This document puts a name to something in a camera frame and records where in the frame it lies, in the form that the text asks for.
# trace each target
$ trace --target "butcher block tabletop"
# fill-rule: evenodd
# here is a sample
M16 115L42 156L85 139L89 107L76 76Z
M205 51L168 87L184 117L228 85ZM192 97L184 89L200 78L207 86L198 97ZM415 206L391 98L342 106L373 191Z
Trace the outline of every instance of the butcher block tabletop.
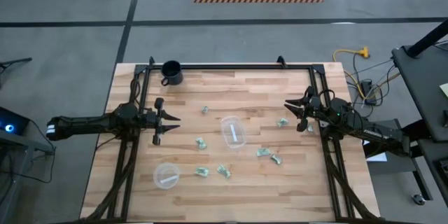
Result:
M337 97L350 100L342 65L323 64L328 87ZM134 67L117 65L107 112L128 101ZM310 85L307 70L183 70L183 76L182 84L163 87L160 72L151 71L146 106L153 107L155 99L161 97L165 111L181 121L163 122L180 127L163 135L160 146L152 144L153 129L141 133L128 221L335 219L317 122L309 120L313 132L297 132L296 118L284 107L285 99L301 98ZM209 107L208 113L202 112L203 106ZM237 151L228 148L221 134L221 119L226 116L239 117L246 130L247 143ZM281 118L288 119L289 124L279 128ZM100 135L98 144L111 137ZM206 149L198 148L198 137L206 142ZM350 186L378 216L361 140L346 137L341 144ZM110 189L119 146L119 140L112 140L95 153L81 217L91 214ZM283 163L277 165L269 156L257 157L259 148L269 148ZM153 181L155 168L163 162L177 165L181 172L177 185L168 190L159 189ZM216 171L221 164L230 170L230 178ZM209 168L209 176L195 175L197 167ZM338 191L344 213L342 191ZM118 209L121 202L119 195Z

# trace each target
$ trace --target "blue light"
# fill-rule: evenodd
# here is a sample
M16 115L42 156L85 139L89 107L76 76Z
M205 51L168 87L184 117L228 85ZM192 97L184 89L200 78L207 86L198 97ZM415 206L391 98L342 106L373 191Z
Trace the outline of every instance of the blue light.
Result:
M7 125L7 126L5 126L5 130L8 133L13 132L14 131L14 125Z

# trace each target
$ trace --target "clear plastic container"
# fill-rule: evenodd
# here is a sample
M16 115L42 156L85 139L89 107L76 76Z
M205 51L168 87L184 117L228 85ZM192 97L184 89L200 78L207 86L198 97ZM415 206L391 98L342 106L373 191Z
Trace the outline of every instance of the clear plastic container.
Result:
M228 116L221 120L221 133L231 149L238 149L246 144L246 132L241 120L236 116Z
M159 164L154 171L154 183L163 190L173 188L179 181L181 175L179 168L170 162Z

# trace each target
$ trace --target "gray floor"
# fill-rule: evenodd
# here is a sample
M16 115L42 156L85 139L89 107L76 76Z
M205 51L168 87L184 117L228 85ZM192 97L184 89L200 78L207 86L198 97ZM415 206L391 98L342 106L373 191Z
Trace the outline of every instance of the gray floor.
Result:
M130 0L0 0L0 22L125 20ZM139 0L135 20L232 18L424 18L448 16L447 0L325 0L321 5L209 4L191 0ZM369 46L371 58L358 69L390 58L391 50L411 44L437 24L306 24L226 27L134 27L124 62L327 62L334 50ZM123 28L0 28L0 61L34 60L2 76L0 106L33 118L45 127L52 116L88 116L104 110ZM353 71L352 56L338 55ZM377 80L391 64L361 74ZM419 119L403 80L372 120ZM78 217L96 136L57 142L50 184L27 181L14 223L54 223ZM411 174L372 175L381 216L394 221L444 223L448 209L423 160L419 160L435 200L415 205ZM36 162L29 174L49 176L50 162Z

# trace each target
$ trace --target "yellow and black striped border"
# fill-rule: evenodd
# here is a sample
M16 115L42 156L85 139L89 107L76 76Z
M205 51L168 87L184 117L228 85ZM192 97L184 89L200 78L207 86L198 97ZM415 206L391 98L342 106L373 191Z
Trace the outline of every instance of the yellow and black striped border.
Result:
M297 3L322 3L323 0L193 0L197 4L214 3L273 3L273 4L297 4Z

